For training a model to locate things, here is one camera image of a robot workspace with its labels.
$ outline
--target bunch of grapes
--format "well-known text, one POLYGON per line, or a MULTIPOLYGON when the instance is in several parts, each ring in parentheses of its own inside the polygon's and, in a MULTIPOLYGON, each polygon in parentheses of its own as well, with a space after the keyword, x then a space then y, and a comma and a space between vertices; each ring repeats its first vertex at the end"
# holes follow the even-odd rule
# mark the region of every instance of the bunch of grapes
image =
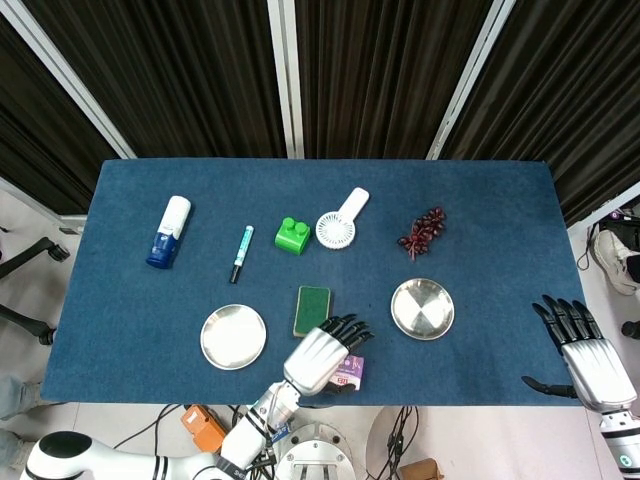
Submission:
POLYGON ((429 253, 429 244, 445 230, 444 221, 447 215, 441 207, 432 208, 429 213, 416 218, 411 227, 411 234, 398 239, 398 245, 409 252, 411 260, 416 255, 429 253))

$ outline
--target plate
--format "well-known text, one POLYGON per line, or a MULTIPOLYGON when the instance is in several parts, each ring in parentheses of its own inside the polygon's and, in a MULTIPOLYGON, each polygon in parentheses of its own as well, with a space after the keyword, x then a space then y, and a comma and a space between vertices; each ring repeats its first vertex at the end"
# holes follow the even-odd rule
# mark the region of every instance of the plate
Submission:
POLYGON ((267 328, 262 317, 246 305, 226 305, 202 326, 200 347, 205 358, 222 370, 238 370, 262 353, 267 328))
POLYGON ((428 278, 401 284, 391 299, 391 316, 400 330, 418 340, 435 340, 453 324, 453 301, 449 293, 428 278))

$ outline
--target blue felt surface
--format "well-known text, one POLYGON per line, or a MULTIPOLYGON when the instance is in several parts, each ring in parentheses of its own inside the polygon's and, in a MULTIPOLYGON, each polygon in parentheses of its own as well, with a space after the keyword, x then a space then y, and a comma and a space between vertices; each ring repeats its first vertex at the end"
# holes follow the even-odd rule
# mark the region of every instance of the blue felt surface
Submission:
POLYGON ((570 405, 520 380, 568 374, 531 302, 582 299, 548 168, 486 161, 146 159, 105 163, 47 370, 58 401, 240 404, 274 381, 292 336, 300 285, 331 288, 334 314, 356 312, 377 337, 358 393, 315 404, 570 405), (329 251, 312 237, 300 257, 273 246, 284 216, 315 225, 355 186, 371 194, 354 243, 329 251), (193 203, 171 270, 145 263, 170 195, 193 203), (396 245, 412 220, 442 205, 447 232, 415 263, 396 245), (239 283, 229 274, 244 227, 255 227, 239 283), (433 342, 398 330, 395 288, 413 277, 443 285, 455 322, 433 342), (222 305, 264 318, 268 341, 249 367, 204 359, 202 324, 222 305))

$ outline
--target curtain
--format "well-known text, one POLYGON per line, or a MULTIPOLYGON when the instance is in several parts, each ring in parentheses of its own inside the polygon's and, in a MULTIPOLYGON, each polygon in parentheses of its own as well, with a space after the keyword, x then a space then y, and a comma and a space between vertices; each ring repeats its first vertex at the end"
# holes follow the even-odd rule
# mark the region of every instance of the curtain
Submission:
POLYGON ((638 182, 640 2, 517 2, 440 156, 547 162, 568 224, 638 182))
POLYGON ((425 158, 489 0, 298 0, 305 155, 425 158))
POLYGON ((265 1, 25 4, 138 156, 286 156, 265 1))
POLYGON ((58 214, 86 213, 115 152, 0 16, 0 176, 58 214))

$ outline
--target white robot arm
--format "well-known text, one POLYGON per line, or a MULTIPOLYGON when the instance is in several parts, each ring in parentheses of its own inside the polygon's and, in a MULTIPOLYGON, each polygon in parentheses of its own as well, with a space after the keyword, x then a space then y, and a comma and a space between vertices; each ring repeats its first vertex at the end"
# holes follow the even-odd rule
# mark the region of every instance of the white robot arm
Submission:
POLYGON ((73 480, 90 471, 95 480, 245 480, 270 438, 298 409, 300 395, 319 393, 357 346, 373 337, 355 315, 332 317, 314 328, 284 364, 274 383, 225 437, 220 455, 167 458, 119 452, 80 433, 56 432, 34 447, 21 480, 73 480))
POLYGON ((582 303, 542 298, 550 312, 537 303, 533 309, 564 358, 573 386, 522 379, 536 391, 578 398, 586 408, 600 413, 600 432, 623 478, 640 479, 640 418, 629 412, 637 394, 618 353, 582 303))

